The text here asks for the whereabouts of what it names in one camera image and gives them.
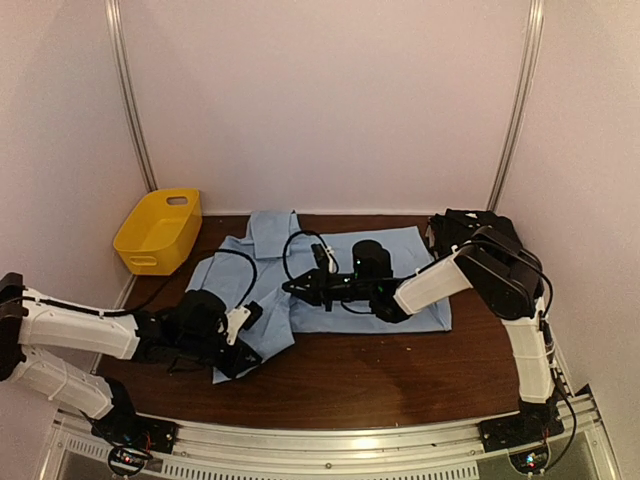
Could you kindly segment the light blue long sleeve shirt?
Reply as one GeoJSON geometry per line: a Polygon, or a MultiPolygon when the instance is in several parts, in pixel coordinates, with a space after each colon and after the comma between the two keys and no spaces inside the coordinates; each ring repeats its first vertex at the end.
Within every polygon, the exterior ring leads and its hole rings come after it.
{"type": "Polygon", "coordinates": [[[393,303],[397,284],[432,260],[415,227],[317,234],[301,229],[294,213],[254,212],[245,236],[227,237],[188,287],[230,307],[256,302],[263,314],[239,339],[265,362],[297,333],[450,331],[447,300],[413,315],[393,303]]]}

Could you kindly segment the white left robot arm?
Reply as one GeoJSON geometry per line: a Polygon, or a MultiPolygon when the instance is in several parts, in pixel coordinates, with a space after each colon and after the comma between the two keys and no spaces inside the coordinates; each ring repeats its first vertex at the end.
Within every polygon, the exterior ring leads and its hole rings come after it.
{"type": "Polygon", "coordinates": [[[206,290],[190,290],[156,313],[100,310],[66,303],[26,287],[19,273],[1,279],[1,378],[77,408],[123,444],[144,433],[126,388],[93,376],[49,352],[69,348],[174,369],[181,361],[212,367],[228,378],[262,357],[240,333],[262,316],[256,302],[234,309],[206,290]]]}

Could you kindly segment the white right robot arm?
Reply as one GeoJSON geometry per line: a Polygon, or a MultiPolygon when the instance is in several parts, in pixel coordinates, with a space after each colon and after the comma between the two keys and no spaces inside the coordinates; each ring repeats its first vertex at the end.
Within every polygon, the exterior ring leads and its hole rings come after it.
{"type": "Polygon", "coordinates": [[[404,278],[394,276],[390,253],[371,239],[353,246],[348,274],[338,271],[324,241],[311,250],[315,267],[288,275],[282,288],[325,310],[336,302],[365,301],[378,319],[399,324],[451,295],[475,290],[506,329],[516,362],[521,412],[513,433],[530,442],[550,426],[557,402],[548,323],[553,288],[538,259],[518,242],[484,226],[404,278]]]}

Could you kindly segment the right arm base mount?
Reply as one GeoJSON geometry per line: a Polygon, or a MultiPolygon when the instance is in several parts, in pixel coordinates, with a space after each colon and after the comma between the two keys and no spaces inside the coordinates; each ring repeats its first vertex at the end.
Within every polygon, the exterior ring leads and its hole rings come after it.
{"type": "Polygon", "coordinates": [[[481,441],[485,452],[514,449],[529,444],[542,443],[564,432],[559,418],[547,423],[522,413],[483,420],[479,423],[481,441]]]}

